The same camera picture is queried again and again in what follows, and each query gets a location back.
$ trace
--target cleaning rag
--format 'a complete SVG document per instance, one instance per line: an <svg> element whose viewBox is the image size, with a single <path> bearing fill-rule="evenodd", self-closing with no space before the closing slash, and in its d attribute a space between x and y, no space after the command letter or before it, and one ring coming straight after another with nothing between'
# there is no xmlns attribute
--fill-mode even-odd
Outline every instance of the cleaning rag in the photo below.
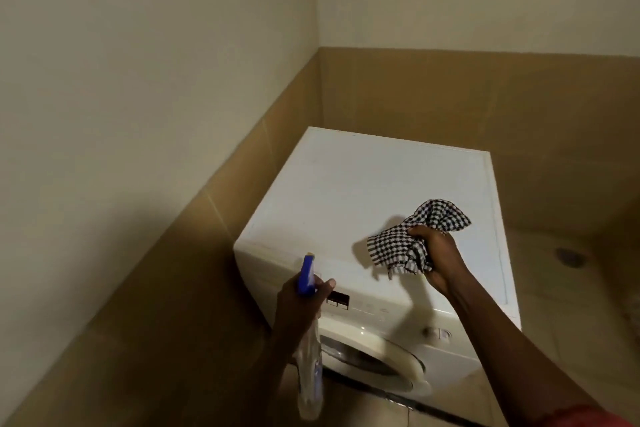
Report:
<svg viewBox="0 0 640 427"><path fill-rule="evenodd" d="M468 227L471 220L458 207L444 199L430 199L399 225L367 239L367 249L373 263L387 267L392 273L425 273L433 262L423 239L407 231L416 225L427 225L441 232L457 232Z"/></svg>

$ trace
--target washing machine door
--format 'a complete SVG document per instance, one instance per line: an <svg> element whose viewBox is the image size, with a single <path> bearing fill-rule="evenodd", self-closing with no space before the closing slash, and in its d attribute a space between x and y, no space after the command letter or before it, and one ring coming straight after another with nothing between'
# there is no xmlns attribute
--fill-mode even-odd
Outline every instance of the washing machine door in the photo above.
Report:
<svg viewBox="0 0 640 427"><path fill-rule="evenodd" d="M431 394L422 363L397 344L331 318L320 318L319 332L327 368L387 392Z"/></svg>

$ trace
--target person's left hand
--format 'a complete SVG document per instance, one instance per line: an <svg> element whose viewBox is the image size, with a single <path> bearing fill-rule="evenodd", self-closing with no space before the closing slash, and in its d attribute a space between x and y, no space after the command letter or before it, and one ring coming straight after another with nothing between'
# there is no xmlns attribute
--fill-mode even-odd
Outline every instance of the person's left hand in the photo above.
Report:
<svg viewBox="0 0 640 427"><path fill-rule="evenodd" d="M287 280L278 293L276 318L273 322L272 341L279 348L296 350L302 336L307 332L311 323L320 312L320 307L335 287L335 280L330 278L323 282L316 277L316 293L310 297L298 295L296 286L300 273Z"/></svg>

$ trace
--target red sleeve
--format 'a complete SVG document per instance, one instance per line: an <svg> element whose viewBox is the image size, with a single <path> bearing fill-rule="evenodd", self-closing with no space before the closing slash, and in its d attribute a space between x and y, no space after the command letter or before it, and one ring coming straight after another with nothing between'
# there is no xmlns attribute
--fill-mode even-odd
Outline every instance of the red sleeve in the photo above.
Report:
<svg viewBox="0 0 640 427"><path fill-rule="evenodd" d="M590 406L578 406L560 410L542 419L537 427L633 427L622 417L606 410Z"/></svg>

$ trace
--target tiled floor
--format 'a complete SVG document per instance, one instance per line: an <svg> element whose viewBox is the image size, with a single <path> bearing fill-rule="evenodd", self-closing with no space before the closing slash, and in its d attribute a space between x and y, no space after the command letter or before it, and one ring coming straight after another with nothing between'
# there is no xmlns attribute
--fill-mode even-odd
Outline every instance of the tiled floor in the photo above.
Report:
<svg viewBox="0 0 640 427"><path fill-rule="evenodd" d="M589 247L518 230L508 230L508 242L524 333L603 406L640 426L640 350L607 295ZM558 246L585 253L588 263L582 269L561 265L554 256ZM274 409L279 424L300 423L295 398L296 372L290 367ZM487 426L506 426L482 372L437 392L429 404ZM450 425L331 381L326 382L325 408L316 424Z"/></svg>

